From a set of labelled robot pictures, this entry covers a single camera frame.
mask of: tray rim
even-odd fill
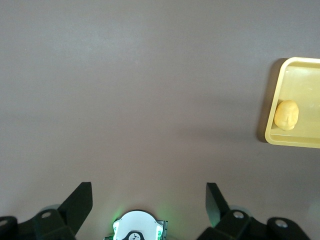
[[[267,121],[267,125],[265,128],[264,137],[266,141],[272,145],[282,145],[282,146],[293,146],[293,147],[306,147],[306,148],[320,148],[320,144],[318,143],[307,143],[307,142],[298,142],[298,141],[276,141],[271,138],[271,127],[274,122],[275,112],[278,106],[279,95],[281,91],[282,82],[285,76],[286,68],[292,63],[312,63],[319,64],[320,68],[320,59],[318,58],[309,58],[309,57],[298,57],[294,56],[288,58],[282,65],[279,71],[279,76],[277,79],[277,83],[274,90],[274,95],[272,99],[272,105]]]

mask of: black plastic part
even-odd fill
[[[91,182],[82,182],[60,205],[64,222],[76,235],[93,206]]]
[[[286,227],[281,227],[276,224],[277,220],[284,221]],[[283,217],[272,217],[267,222],[268,228],[272,232],[272,236],[280,240],[310,240],[310,238],[305,234],[305,232],[296,224]]]
[[[235,217],[235,213],[240,213],[241,218]],[[216,230],[227,233],[232,239],[241,239],[251,223],[250,217],[243,211],[230,210],[215,226]]]
[[[224,196],[215,183],[206,184],[205,208],[213,227],[215,227],[221,218],[230,210]]]
[[[0,240],[75,240],[92,206],[91,183],[82,182],[58,209],[19,224],[13,216],[0,217]]]
[[[70,227],[65,225],[56,209],[44,210],[33,219],[34,232],[37,240],[75,240]]]
[[[205,206],[213,227],[207,228],[198,240],[310,240],[293,221],[273,217],[267,225],[241,210],[230,210],[215,183],[207,183]],[[279,226],[277,220],[286,224]]]
[[[197,240],[233,240],[228,234],[208,227],[198,238]]]
[[[18,222],[14,216],[2,216],[0,217],[0,236],[10,234],[15,228],[17,228]]]

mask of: white circular device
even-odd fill
[[[149,213],[135,210],[116,220],[113,230],[113,240],[160,240],[164,228]]]

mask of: potato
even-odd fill
[[[294,129],[298,122],[299,108],[295,101],[285,100],[275,110],[274,123],[280,129],[289,131]]]

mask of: screw hole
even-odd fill
[[[277,219],[276,221],[275,221],[275,224],[279,227],[279,228],[287,228],[288,227],[288,224],[285,222],[285,221],[283,221],[283,220],[281,220],[281,219]]]
[[[8,220],[2,220],[0,221],[0,227],[6,225],[8,223]]]
[[[41,218],[45,219],[47,217],[50,217],[51,216],[51,212],[47,211],[45,212],[44,214],[41,215]]]
[[[243,219],[243,218],[245,217],[245,215],[244,215],[242,212],[240,212],[240,211],[235,211],[235,212],[233,213],[233,216],[234,216],[235,218],[237,218],[237,219]]]

